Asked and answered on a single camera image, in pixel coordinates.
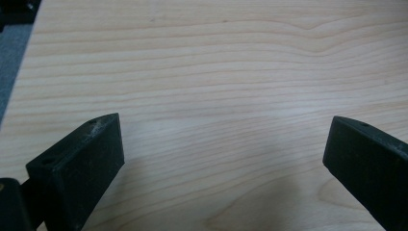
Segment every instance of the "wooden table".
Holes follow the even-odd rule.
[[[120,113],[85,230],[382,230],[322,165],[334,115],[408,141],[403,0],[44,0],[1,176]]]

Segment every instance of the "floor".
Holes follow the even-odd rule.
[[[32,25],[6,26],[0,33],[0,125],[32,28]]]

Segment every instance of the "gray carpet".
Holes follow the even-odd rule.
[[[0,33],[0,125],[32,28],[32,25],[6,26]]]

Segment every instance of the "black object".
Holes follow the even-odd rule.
[[[408,144],[335,116],[323,163],[386,230],[408,230]]]
[[[40,0],[0,0],[0,32],[9,24],[33,23]]]
[[[123,165],[118,114],[84,123],[27,164],[21,187],[0,179],[0,230],[81,230]]]

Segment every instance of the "light wood surface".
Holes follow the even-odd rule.
[[[0,175],[115,112],[85,230],[382,230],[321,159],[334,115],[408,141],[408,2],[43,0]]]

